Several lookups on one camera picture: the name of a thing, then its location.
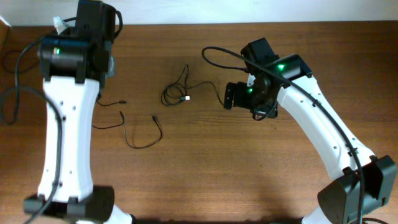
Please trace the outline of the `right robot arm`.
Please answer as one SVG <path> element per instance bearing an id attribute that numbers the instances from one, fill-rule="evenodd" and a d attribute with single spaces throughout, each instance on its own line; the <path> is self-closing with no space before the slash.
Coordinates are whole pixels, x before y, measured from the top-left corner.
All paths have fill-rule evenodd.
<path id="1" fill-rule="evenodd" d="M 256 120 L 276 118 L 283 107 L 303 129 L 331 183 L 317 195 L 318 207 L 302 223 L 364 223 L 385 206 L 397 166 L 377 157 L 348 129 L 324 97 L 308 65 L 297 54 L 280 58 L 261 38 L 245 46 L 249 79 L 226 86 L 224 107 L 248 109 Z"/>

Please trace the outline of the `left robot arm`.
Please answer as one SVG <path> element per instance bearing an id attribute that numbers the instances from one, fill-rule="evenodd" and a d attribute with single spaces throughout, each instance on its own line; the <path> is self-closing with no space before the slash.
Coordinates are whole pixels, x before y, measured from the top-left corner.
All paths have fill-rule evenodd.
<path id="1" fill-rule="evenodd" d="M 114 202 L 114 189 L 95 185 L 90 143 L 95 103 L 114 75 L 111 47 L 121 13 L 102 1 L 80 1 L 75 25 L 40 42 L 37 55 L 47 102 L 45 164 L 35 194 L 23 208 L 71 223 L 132 223 Z"/>

